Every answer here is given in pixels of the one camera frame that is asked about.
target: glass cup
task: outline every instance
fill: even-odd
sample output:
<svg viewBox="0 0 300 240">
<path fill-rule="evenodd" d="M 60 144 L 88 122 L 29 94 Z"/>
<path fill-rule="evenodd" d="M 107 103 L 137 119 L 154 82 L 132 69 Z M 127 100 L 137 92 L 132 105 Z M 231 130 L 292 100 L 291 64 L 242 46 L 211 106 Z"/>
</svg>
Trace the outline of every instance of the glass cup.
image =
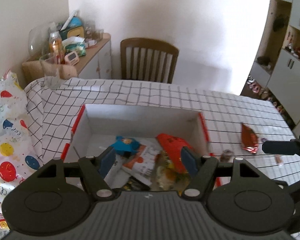
<svg viewBox="0 0 300 240">
<path fill-rule="evenodd" d="M 44 85 L 50 89 L 57 89 L 64 82 L 60 79 L 61 65 L 57 64 L 56 53 L 48 53 L 39 58 L 44 73 Z"/>
<path fill-rule="evenodd" d="M 96 41 L 101 41 L 103 39 L 104 29 L 96 29 L 95 36 Z"/>
</svg>

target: checkered tablecloth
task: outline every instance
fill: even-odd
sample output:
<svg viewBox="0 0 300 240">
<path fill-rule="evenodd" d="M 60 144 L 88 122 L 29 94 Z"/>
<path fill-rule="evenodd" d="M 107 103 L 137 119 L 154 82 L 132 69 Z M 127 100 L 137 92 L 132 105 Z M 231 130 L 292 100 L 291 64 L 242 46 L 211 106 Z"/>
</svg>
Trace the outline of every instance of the checkered tablecloth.
<svg viewBox="0 0 300 240">
<path fill-rule="evenodd" d="M 127 80 L 84 80 L 72 78 L 57 90 L 43 85 L 44 79 L 29 84 L 28 127 L 38 158 L 46 163 L 60 157 L 70 142 L 71 128 L 82 104 L 158 106 L 201 110 L 215 156 L 230 149 L 246 158 L 271 179 L 292 184 L 300 180 L 300 156 L 283 156 L 279 167 L 261 144 L 256 155 L 241 149 L 241 123 L 268 140 L 294 138 L 281 115 L 270 102 L 177 85 Z"/>
</svg>

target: yellow balloon print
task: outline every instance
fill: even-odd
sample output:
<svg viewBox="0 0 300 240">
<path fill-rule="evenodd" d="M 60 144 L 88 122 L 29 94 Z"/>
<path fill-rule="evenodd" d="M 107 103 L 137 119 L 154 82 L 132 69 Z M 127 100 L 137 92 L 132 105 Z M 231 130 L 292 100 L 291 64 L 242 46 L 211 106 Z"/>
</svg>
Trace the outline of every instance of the yellow balloon print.
<svg viewBox="0 0 300 240">
<path fill-rule="evenodd" d="M 3 143 L 0 145 L 0 153 L 3 156 L 10 156 L 14 152 L 13 147 L 9 143 Z"/>
<path fill-rule="evenodd" d="M 15 82 L 14 84 L 16 85 L 17 88 L 19 88 L 20 90 L 23 90 L 17 82 Z"/>
</svg>

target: wrapper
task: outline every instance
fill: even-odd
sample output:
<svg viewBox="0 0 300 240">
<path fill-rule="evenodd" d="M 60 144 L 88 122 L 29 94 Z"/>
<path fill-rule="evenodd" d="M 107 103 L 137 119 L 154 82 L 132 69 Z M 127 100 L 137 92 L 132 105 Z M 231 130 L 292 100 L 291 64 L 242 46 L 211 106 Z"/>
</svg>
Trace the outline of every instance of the wrapper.
<svg viewBox="0 0 300 240">
<path fill-rule="evenodd" d="M 255 154 L 258 151 L 258 136 L 248 126 L 241 123 L 241 144 L 242 149 Z"/>
</svg>

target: plastic bottle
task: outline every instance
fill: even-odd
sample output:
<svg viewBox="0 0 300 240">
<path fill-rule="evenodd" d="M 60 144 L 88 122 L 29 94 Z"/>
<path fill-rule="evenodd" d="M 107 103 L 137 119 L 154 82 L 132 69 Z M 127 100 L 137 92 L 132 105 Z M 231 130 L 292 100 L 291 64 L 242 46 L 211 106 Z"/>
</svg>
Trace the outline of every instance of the plastic bottle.
<svg viewBox="0 0 300 240">
<path fill-rule="evenodd" d="M 49 39 L 50 52 L 57 54 L 58 64 L 65 63 L 65 49 L 59 32 L 50 33 Z"/>
</svg>

